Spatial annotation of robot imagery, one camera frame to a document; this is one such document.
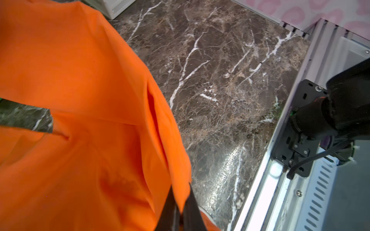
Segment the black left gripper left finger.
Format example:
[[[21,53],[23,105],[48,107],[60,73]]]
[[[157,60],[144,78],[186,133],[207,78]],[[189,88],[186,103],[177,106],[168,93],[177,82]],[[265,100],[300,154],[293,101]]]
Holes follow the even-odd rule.
[[[180,230],[180,211],[175,201],[172,187],[170,187],[155,231],[179,231],[179,230]]]

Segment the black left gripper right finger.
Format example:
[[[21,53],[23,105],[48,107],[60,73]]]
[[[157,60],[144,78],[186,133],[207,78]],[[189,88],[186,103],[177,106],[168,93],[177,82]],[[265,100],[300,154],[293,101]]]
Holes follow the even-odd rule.
[[[183,231],[207,231],[190,185],[190,194],[182,213]]]

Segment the orange shorts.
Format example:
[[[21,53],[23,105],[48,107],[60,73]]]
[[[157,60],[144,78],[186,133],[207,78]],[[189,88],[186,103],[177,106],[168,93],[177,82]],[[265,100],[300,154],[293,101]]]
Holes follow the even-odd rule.
[[[97,10],[1,1],[1,97],[53,130],[1,126],[1,230],[155,231],[191,164],[151,73]]]

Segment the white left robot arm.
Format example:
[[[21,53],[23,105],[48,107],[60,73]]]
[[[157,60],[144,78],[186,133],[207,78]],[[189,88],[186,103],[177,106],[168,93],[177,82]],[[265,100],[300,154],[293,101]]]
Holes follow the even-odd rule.
[[[322,231],[338,169],[370,138],[370,62],[326,88],[301,79],[268,145],[233,231]]]

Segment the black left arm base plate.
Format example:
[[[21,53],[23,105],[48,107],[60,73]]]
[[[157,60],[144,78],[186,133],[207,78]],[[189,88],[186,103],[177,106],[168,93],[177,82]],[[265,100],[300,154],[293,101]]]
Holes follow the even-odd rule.
[[[272,150],[274,160],[290,168],[315,155],[322,138],[336,133],[328,96],[326,89],[309,80],[298,84]]]

